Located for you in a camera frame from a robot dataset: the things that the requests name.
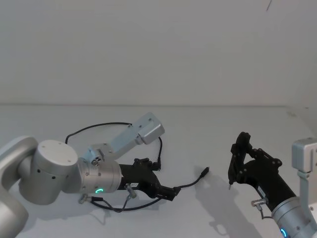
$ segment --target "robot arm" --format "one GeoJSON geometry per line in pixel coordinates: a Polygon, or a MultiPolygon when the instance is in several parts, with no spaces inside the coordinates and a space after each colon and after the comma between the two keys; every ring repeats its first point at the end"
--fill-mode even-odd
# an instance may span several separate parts
{"type": "Polygon", "coordinates": [[[148,113],[109,144],[93,145],[83,158],[67,144],[55,140],[41,143],[20,137],[0,149],[0,238],[15,237],[23,229],[28,213],[9,193],[19,179],[19,191],[38,205],[53,203],[66,193],[144,191],[149,197],[173,200],[180,188],[161,186],[149,159],[119,165],[115,159],[138,144],[149,144],[164,133],[160,121],[148,113]]]}
{"type": "Polygon", "coordinates": [[[263,217],[261,205],[267,205],[272,212],[269,218],[275,220],[283,237],[316,238],[314,210],[317,209],[317,185],[309,183],[309,180],[316,178],[316,149],[317,140],[306,139],[293,144],[293,167],[299,170],[301,179],[299,198],[278,174],[282,162],[262,149],[253,149],[250,135],[242,132],[231,148],[229,186],[238,182],[254,187],[261,199],[252,201],[252,206],[258,208],[263,219],[267,217],[263,217]],[[254,160],[244,164],[246,154],[254,160]]]}

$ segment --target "green led light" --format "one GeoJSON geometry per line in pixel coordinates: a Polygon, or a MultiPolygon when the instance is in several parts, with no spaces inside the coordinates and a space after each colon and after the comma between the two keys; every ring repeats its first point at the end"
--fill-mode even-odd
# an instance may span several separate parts
{"type": "Polygon", "coordinates": [[[103,192],[103,191],[104,191],[104,190],[103,190],[102,188],[99,188],[99,189],[96,190],[95,193],[100,193],[100,192],[103,192]]]}

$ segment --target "silver mounting bracket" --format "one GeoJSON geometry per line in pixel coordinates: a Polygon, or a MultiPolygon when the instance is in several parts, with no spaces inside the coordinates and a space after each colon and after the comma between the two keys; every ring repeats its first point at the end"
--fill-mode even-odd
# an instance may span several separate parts
{"type": "Polygon", "coordinates": [[[136,145],[152,143],[164,132],[164,127],[154,114],[147,113],[110,143],[91,145],[84,159],[95,166],[98,166],[100,161],[116,160],[136,145]]]}
{"type": "Polygon", "coordinates": [[[300,203],[304,214],[317,230],[317,139],[307,138],[293,143],[292,166],[300,177],[300,203]]]}

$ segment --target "white table surface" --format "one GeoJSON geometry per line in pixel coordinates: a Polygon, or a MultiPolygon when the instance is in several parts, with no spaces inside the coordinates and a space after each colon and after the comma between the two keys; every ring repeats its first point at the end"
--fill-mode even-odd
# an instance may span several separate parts
{"type": "MultiPolygon", "coordinates": [[[[38,206],[24,200],[17,184],[10,192],[29,211],[29,220],[19,238],[278,238],[273,220],[261,220],[251,200],[258,199],[248,185],[234,184],[228,190],[227,170],[230,148],[242,131],[251,134],[251,144],[263,148],[283,162],[280,174],[299,192],[299,179],[291,167],[293,141],[312,136],[309,129],[286,108],[210,108],[210,107],[88,107],[88,106],[0,106],[0,145],[20,135],[38,141],[56,139],[82,127],[110,121],[133,122],[146,112],[162,122],[161,184],[176,186],[192,182],[201,170],[211,172],[198,185],[182,190],[174,201],[161,201],[149,208],[116,214],[78,204],[78,194],[61,193],[55,203],[38,206]]],[[[124,128],[100,127],[70,139],[69,144],[82,155],[92,143],[107,142],[124,128]]],[[[156,159],[159,144],[142,145],[118,162],[132,164],[134,158],[156,159]]],[[[150,199],[139,192],[128,206],[150,199]]],[[[121,206],[126,192],[104,197],[121,206]]],[[[270,215],[267,208],[265,215],[270,215]]]]}

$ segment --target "label sticker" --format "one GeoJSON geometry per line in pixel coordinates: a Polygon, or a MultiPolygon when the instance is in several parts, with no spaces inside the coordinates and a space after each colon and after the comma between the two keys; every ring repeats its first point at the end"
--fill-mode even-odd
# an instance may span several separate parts
{"type": "Polygon", "coordinates": [[[258,186],[258,191],[262,195],[262,197],[265,197],[265,193],[263,192],[263,190],[260,186],[258,186]]]}
{"type": "Polygon", "coordinates": [[[137,187],[138,185],[139,185],[138,182],[133,182],[133,183],[130,184],[131,187],[137,187]]]}

